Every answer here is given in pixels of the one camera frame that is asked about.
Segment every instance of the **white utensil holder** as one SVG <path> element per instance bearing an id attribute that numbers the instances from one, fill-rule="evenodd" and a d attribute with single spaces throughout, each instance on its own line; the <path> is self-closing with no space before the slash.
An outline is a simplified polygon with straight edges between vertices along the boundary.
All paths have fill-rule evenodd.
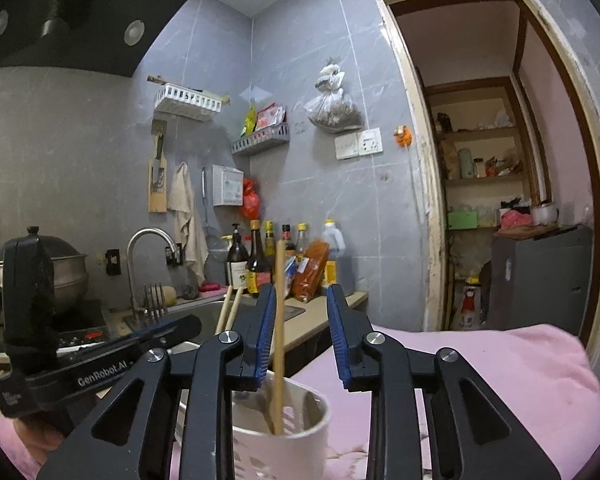
<path id="1" fill-rule="evenodd" d="M 273 382 L 273 373 L 267 372 Z M 283 424 L 285 434 L 266 431 L 264 416 L 248 407 L 255 393 L 234 392 L 234 467 L 237 480 L 319 480 L 324 472 L 331 408 L 321 394 L 285 378 Z M 304 398 L 314 395 L 321 418 L 306 428 Z M 182 443 L 188 392 L 183 392 L 176 424 L 176 441 Z"/>

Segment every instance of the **light switch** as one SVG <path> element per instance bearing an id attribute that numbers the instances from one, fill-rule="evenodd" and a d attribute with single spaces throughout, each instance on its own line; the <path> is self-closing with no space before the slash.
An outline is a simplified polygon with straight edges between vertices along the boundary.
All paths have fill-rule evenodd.
<path id="1" fill-rule="evenodd" d="M 358 150 L 358 133 L 340 135 L 335 138 L 336 158 L 344 160 L 360 154 Z"/>

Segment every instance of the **range hood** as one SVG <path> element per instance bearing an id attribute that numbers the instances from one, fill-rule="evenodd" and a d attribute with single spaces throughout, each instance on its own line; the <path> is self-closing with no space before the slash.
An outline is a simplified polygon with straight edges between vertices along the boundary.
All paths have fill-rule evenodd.
<path id="1" fill-rule="evenodd" d="M 0 67 L 58 66 L 131 77 L 187 0 L 4 0 Z"/>

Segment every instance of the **knife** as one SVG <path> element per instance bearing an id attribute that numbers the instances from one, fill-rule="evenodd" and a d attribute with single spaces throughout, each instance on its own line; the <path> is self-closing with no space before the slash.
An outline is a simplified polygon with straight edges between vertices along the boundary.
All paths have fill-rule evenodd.
<path id="1" fill-rule="evenodd" d="M 158 146 L 155 150 L 154 163 L 151 166 L 151 180 L 154 184 L 158 184 L 160 178 L 160 159 L 162 158 L 162 146 L 164 144 L 164 135 L 158 136 Z"/>

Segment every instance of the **hand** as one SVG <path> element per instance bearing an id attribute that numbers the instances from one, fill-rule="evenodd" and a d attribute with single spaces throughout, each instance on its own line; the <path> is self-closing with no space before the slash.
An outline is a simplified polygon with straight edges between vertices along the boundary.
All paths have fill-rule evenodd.
<path id="1" fill-rule="evenodd" d="M 47 453 L 58 449 L 64 436 L 50 425 L 35 416 L 17 418 L 13 421 L 13 429 L 36 462 L 43 465 Z"/>

